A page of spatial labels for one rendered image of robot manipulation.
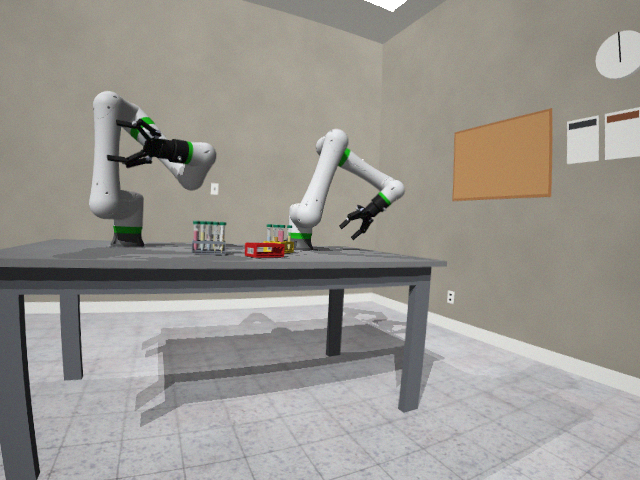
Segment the yellow tube rack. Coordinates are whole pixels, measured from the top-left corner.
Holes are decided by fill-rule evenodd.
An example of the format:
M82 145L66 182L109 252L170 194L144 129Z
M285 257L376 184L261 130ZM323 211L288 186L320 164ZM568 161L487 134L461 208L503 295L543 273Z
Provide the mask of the yellow tube rack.
M287 241L283 241L283 242L275 242L275 241L264 241L264 243L278 243L278 244L285 244L285 248L284 248L284 253L294 253L294 242L287 242ZM287 244L291 244L290 250L288 250L287 248ZM263 252L271 252L271 248L272 247L264 247Z

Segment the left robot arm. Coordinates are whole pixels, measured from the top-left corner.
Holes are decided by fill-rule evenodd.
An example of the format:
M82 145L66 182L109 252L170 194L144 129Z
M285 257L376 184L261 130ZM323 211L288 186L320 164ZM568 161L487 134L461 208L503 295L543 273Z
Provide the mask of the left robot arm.
M339 129L329 131L317 141L316 151L320 158L310 185L301 203L291 205L289 210L294 250L313 250L312 227L321 221L326 197L338 166L382 190L371 200L381 212L404 195L405 187L402 182L370 166L346 149L347 146L348 136Z

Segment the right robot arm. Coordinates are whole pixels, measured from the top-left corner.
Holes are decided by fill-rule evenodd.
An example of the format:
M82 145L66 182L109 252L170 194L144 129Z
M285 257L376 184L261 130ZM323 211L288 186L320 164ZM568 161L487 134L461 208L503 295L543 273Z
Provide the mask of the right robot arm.
M101 92L95 97L93 112L95 150L90 209L102 219L121 219L113 220L114 237L111 246L143 247L141 232L144 198L137 192L120 189L119 162L107 161L107 155L119 156L122 126L116 125L116 119L132 123L141 118L154 129L160 129L139 106L111 91ZM161 134L159 139L168 140L162 132ZM204 142L178 139L171 141L174 142L172 158L158 159L182 187L187 190L200 188L216 161L215 149Z

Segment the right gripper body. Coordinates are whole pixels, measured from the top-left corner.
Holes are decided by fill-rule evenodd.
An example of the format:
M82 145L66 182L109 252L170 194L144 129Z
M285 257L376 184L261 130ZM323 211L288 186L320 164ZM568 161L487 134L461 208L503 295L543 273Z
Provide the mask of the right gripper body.
M151 141L155 145L155 148L152 148L151 145L145 141L143 146L144 152L148 152L153 150L154 154L148 155L149 157L157 157L162 159L170 160L174 154L174 142L166 139L157 139L155 137L151 138Z

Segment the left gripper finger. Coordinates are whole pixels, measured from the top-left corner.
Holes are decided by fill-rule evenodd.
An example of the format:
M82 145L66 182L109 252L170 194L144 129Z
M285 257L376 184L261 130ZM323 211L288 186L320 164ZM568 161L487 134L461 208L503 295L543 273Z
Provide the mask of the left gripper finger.
M362 219L362 218L367 218L367 217L368 217L367 215L365 215L365 216L361 216L361 213L364 213L364 212L365 212L365 210L361 207L359 210L356 210L356 211L354 211L354 212L352 212L352 213L348 214L348 215L347 215L346 220L345 220L343 223L341 223L341 224L339 225L339 227L340 227L341 229L343 229L343 228L344 228L348 223L350 223L352 220Z
M366 221L363 221L360 227L360 230L358 230L356 233L354 233L351 238L354 240L356 239L360 234L363 234L367 231L367 229L369 228L370 224L374 221L373 219L370 219L368 217ZM368 221L369 220L369 221ZM365 227L366 226L366 227Z

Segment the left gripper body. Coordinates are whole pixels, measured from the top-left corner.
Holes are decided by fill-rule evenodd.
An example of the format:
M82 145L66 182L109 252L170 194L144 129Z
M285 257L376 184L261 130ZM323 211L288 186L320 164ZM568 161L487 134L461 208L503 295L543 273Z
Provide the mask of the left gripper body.
M365 212L361 213L361 216L365 216L367 215L370 219L373 217L371 214L375 217L377 214L380 213L379 209L371 202L369 205L367 205L365 207ZM368 218L367 217L367 218ZM367 218L362 218L363 221L366 221ZM369 219L369 220L370 220Z

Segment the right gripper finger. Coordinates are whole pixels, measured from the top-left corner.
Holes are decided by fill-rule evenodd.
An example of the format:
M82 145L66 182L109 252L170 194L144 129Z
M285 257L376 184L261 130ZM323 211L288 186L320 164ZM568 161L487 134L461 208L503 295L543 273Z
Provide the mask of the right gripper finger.
M133 121L132 123L131 122L126 122L126 121L121 121L121 120L116 120L116 125L117 126L122 126L122 127L133 128L133 129L137 128L138 131L143 135L143 137L147 140L147 142L151 145L152 148L155 148L155 145L151 141L150 136L143 130L143 128L141 126L143 126L149 132L154 134L155 138L159 139L159 137L161 137L161 132L159 130L154 129L153 127L151 127L149 124L147 124L142 119L138 119L138 121Z
M144 150L142 149L140 152L137 152L127 158L121 157L121 156L107 155L107 160L122 162L122 164L126 165L126 168L130 168L130 167L134 167L142 164L151 164L152 157L146 157L146 156L153 154L154 153L153 150L148 151L146 153L143 153L143 152ZM146 158L142 158L142 157L146 157Z

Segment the red rack with round wells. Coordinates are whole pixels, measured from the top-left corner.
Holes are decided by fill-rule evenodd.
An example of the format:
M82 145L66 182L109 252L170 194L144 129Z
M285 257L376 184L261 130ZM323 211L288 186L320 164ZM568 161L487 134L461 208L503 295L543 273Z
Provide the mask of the red rack with round wells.
M257 247L272 247L272 252L257 252ZM265 258L265 257L280 257L284 258L285 244L278 243L245 243L245 256Z

